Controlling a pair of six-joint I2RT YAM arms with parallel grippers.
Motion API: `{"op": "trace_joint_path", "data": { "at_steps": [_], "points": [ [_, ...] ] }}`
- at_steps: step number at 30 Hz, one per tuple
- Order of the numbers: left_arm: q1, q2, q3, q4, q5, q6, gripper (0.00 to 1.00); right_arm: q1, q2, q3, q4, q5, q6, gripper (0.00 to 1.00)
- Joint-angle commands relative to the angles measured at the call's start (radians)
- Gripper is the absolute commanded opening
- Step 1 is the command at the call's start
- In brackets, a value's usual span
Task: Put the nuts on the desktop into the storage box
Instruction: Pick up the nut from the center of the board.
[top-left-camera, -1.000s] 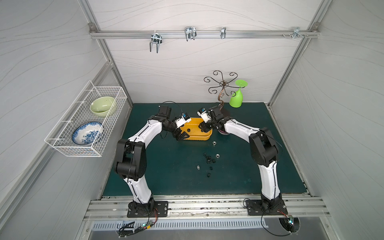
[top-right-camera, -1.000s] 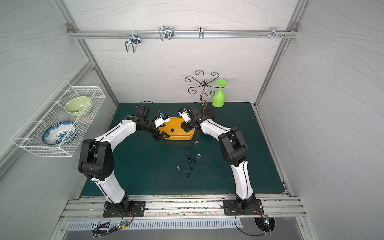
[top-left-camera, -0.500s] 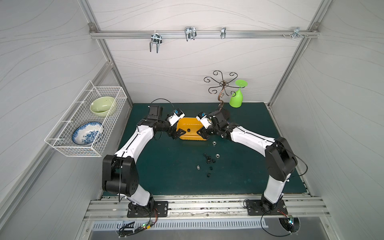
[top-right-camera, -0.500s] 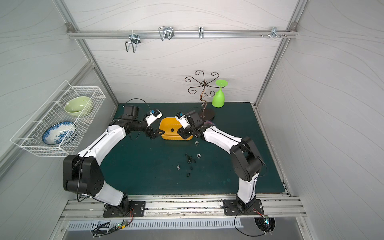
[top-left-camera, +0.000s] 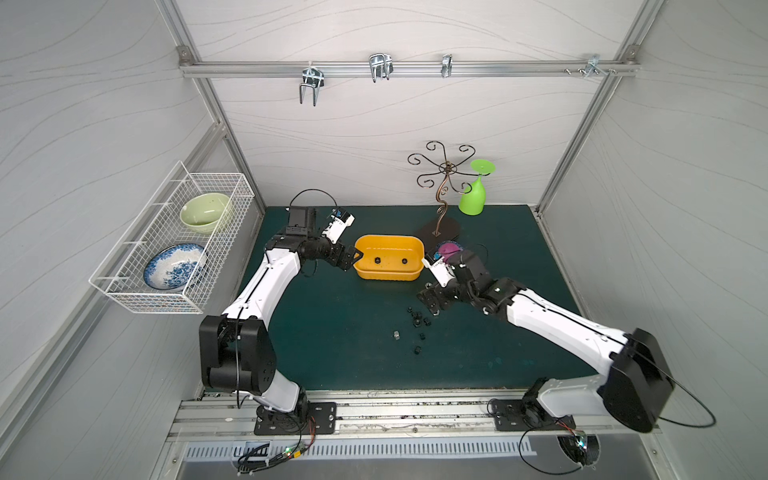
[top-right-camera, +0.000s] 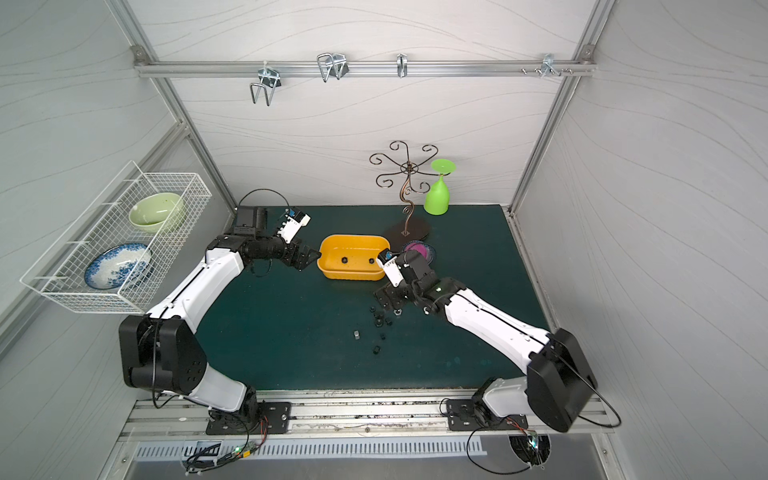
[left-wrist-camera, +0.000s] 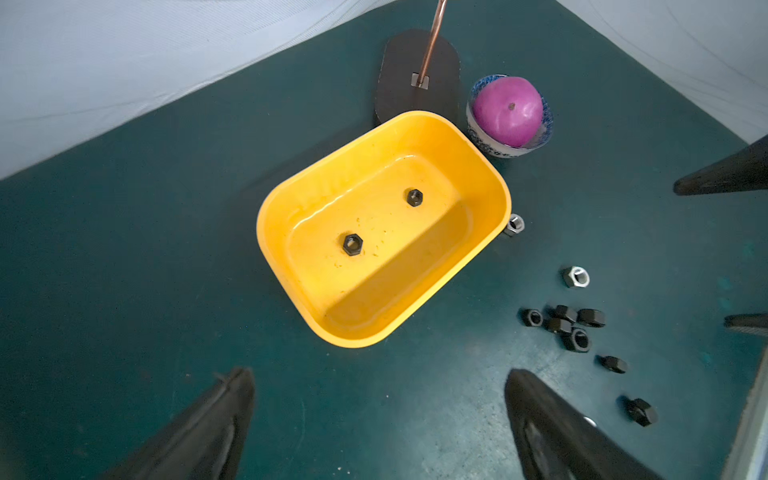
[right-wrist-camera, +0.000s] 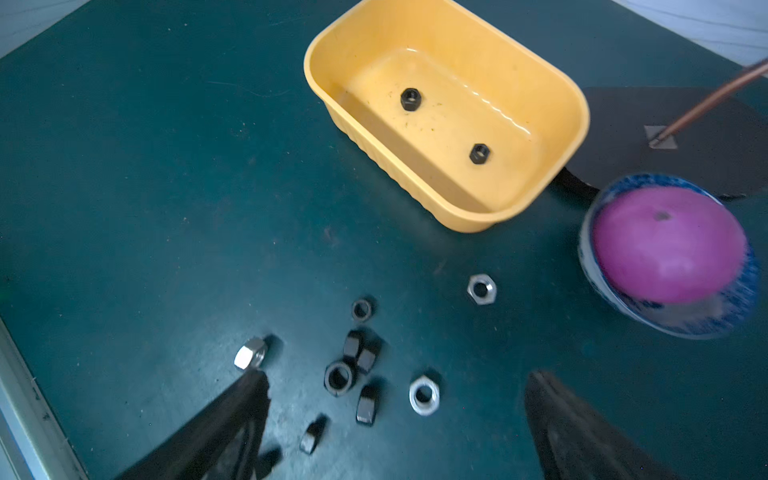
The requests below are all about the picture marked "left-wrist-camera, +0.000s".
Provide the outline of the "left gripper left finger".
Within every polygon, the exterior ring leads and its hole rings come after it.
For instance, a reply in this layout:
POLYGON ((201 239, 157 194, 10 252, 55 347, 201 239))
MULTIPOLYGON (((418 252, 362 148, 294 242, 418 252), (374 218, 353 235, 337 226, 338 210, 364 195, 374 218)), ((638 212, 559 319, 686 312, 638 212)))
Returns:
POLYGON ((234 479, 255 407, 248 368, 215 384, 104 479, 234 479))

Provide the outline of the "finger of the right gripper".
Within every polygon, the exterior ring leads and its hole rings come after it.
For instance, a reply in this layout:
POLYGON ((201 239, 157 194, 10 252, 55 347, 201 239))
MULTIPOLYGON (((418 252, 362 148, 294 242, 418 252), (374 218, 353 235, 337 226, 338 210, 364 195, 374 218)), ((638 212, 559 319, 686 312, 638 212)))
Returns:
POLYGON ((678 196, 766 190, 767 136, 707 167, 678 179, 678 196))
POLYGON ((727 329, 756 336, 768 335, 768 314, 729 315, 724 319, 727 329))

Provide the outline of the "yellow plastic storage box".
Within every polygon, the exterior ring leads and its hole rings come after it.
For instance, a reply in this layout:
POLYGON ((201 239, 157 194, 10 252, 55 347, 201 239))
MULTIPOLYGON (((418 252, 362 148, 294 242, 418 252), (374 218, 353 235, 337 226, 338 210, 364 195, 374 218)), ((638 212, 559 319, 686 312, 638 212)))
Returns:
POLYGON ((506 226, 506 181, 449 120, 401 114, 276 186, 259 248, 310 329, 328 343, 384 340, 506 226), (411 207, 406 193, 420 190, 411 207), (342 249, 358 234, 360 255, 342 249))

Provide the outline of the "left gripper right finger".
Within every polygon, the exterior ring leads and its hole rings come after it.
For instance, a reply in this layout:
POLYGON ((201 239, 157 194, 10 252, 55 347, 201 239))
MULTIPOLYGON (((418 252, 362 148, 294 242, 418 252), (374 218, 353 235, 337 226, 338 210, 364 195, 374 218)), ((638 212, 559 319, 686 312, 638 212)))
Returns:
POLYGON ((657 479, 535 374, 512 369, 507 415, 527 479, 657 479))

